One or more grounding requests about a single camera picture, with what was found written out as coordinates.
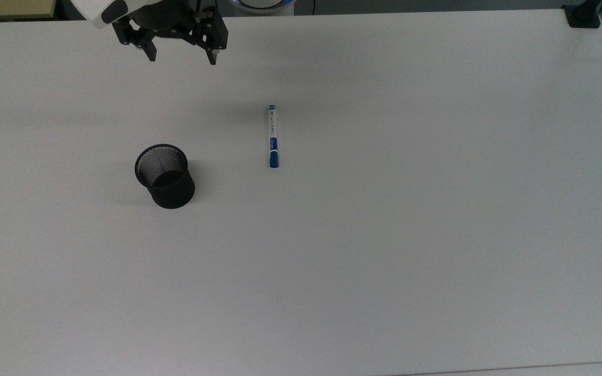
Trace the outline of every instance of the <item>white robot arm casing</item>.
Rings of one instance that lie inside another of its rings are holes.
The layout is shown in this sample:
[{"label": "white robot arm casing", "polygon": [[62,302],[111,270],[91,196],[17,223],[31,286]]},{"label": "white robot arm casing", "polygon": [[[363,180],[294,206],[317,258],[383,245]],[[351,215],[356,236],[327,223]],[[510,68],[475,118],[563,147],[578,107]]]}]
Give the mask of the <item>white robot arm casing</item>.
[{"label": "white robot arm casing", "polygon": [[[158,3],[161,0],[72,0],[80,14],[97,28],[104,28],[120,17],[130,14],[145,5]],[[114,10],[115,15],[108,15],[107,9]]]}]

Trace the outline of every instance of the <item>marker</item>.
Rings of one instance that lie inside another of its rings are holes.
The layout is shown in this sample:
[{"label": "marker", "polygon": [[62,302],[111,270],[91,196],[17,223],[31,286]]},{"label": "marker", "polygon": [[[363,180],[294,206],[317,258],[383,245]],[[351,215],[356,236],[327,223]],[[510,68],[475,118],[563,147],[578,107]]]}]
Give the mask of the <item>marker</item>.
[{"label": "marker", "polygon": [[268,165],[272,169],[277,168],[277,125],[275,124],[275,106],[268,107],[268,136],[270,137],[271,156]]}]

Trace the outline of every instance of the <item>pen holder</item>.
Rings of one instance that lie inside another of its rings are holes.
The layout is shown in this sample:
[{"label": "pen holder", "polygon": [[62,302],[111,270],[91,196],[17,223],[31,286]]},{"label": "pen holder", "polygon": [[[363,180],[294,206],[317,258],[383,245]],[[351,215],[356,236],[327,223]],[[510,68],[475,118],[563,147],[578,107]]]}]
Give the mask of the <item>pen holder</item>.
[{"label": "pen holder", "polygon": [[148,188],[160,207],[177,209],[194,195],[187,157],[174,145],[159,144],[145,149],[136,159],[135,171],[138,181]]}]

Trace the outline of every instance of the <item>white table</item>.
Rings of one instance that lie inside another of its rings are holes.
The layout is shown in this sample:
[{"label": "white table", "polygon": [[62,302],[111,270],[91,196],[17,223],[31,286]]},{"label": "white table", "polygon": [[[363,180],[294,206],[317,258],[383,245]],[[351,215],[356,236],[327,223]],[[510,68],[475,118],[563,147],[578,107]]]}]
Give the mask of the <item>white table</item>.
[{"label": "white table", "polygon": [[[181,41],[151,63],[85,22],[0,24],[0,374],[602,362],[602,28],[227,26],[210,66]],[[155,143],[190,159],[186,207],[134,177]]]}]

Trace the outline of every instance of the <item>mesh cup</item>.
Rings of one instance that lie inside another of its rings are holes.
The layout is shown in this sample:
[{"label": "mesh cup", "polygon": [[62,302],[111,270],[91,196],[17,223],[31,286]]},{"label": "mesh cup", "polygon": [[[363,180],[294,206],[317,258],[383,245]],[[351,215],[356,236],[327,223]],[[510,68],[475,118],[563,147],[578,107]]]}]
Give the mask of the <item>mesh cup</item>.
[{"label": "mesh cup", "polygon": [[138,181],[148,188],[160,207],[177,209],[194,195],[187,157],[174,145],[159,144],[145,149],[136,159],[134,170]]}]

